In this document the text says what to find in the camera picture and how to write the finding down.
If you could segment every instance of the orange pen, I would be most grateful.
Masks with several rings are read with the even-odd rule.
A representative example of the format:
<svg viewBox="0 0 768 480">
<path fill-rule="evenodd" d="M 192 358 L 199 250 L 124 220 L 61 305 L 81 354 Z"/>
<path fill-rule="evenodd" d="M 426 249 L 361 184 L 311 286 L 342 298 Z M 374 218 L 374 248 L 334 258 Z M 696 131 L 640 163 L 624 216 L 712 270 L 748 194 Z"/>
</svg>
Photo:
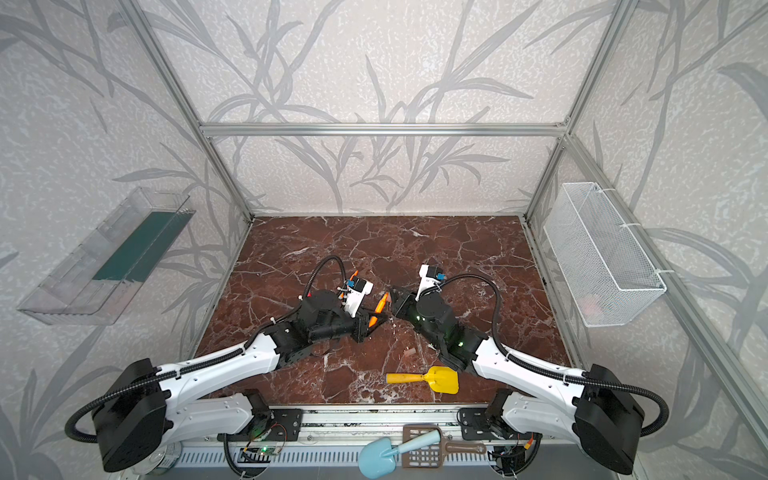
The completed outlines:
<svg viewBox="0 0 768 480">
<path fill-rule="evenodd" d="M 381 300 L 379 300 L 379 305 L 376 305 L 376 310 L 373 310 L 375 313 L 381 313 L 384 311 L 384 307 L 386 306 L 386 301 L 389 298 L 389 292 L 384 292 L 384 296 Z M 372 316 L 371 321 L 368 322 L 368 328 L 371 328 L 372 326 L 376 325 L 376 322 L 379 321 L 379 317 Z"/>
</svg>

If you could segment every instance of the yellow shovel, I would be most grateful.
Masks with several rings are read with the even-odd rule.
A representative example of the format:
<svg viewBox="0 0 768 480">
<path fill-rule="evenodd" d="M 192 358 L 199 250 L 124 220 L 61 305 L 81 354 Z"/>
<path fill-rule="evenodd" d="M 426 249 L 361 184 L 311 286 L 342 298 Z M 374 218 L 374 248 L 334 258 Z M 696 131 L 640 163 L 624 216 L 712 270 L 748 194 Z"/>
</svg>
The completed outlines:
<svg viewBox="0 0 768 480">
<path fill-rule="evenodd" d="M 425 375 L 416 373 L 387 373 L 387 383 L 410 383 L 424 380 L 438 393 L 458 393 L 458 373 L 447 366 L 433 366 Z"/>
</svg>

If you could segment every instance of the brown litter scoop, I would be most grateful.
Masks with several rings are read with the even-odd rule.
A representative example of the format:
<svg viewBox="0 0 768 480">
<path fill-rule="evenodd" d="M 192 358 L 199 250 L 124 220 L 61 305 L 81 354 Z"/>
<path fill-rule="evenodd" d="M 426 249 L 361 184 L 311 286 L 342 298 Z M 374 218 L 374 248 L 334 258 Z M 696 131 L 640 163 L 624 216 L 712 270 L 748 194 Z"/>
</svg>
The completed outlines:
<svg viewBox="0 0 768 480">
<path fill-rule="evenodd" d="M 440 432 L 440 427 L 437 425 L 404 425 L 402 427 L 402 441 L 407 442 L 432 430 Z M 485 455 L 485 445 L 480 442 L 454 442 L 443 436 L 442 432 L 440 432 L 440 438 L 439 445 L 427 445 L 426 447 L 403 453 L 402 467 L 439 468 L 445 456 L 451 453 Z"/>
</svg>

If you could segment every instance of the wallpaper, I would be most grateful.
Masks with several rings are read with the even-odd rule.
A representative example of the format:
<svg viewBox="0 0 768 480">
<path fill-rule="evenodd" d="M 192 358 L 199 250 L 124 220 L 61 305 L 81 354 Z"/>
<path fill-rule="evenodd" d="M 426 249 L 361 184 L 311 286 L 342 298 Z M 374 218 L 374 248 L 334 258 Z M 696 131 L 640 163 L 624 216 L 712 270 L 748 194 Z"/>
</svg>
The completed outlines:
<svg viewBox="0 0 768 480">
<path fill-rule="evenodd" d="M 103 478 L 69 415 L 129 363 L 189 356 L 247 225 L 117 6 L 0 4 L 0 476 Z M 16 310 L 136 186 L 197 212 L 113 326 Z"/>
<path fill-rule="evenodd" d="M 531 217 L 531 227 L 584 364 L 606 366 L 622 382 L 650 389 L 670 406 L 667 425 L 641 439 L 635 462 L 639 478 L 768 478 L 768 458 L 690 344 L 664 297 L 626 326 L 584 326 L 543 230 L 560 185 L 578 181 L 588 179 L 566 153 Z M 642 397 L 637 399 L 646 412 L 646 423 L 650 422 L 658 408 Z"/>
<path fill-rule="evenodd" d="M 637 11 L 577 134 L 768 394 L 768 2 Z"/>
<path fill-rule="evenodd" d="M 252 209 L 265 214 L 519 214 L 553 146 L 551 137 L 229 137 L 217 144 Z"/>
<path fill-rule="evenodd" d="M 562 121 L 614 6 L 141 4 L 204 121 L 409 123 L 465 122 L 484 108 L 484 122 Z"/>
</svg>

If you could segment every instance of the yellow shovel blade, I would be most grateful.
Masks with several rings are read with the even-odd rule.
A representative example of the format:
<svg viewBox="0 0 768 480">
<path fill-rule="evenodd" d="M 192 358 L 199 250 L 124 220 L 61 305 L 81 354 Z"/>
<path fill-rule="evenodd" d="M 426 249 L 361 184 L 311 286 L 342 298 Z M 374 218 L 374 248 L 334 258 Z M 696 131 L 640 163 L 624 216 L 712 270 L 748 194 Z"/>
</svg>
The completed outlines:
<svg viewBox="0 0 768 480">
<path fill-rule="evenodd" d="M 438 393 L 458 393 L 458 373 L 447 366 L 433 366 L 424 375 L 429 388 Z"/>
</svg>

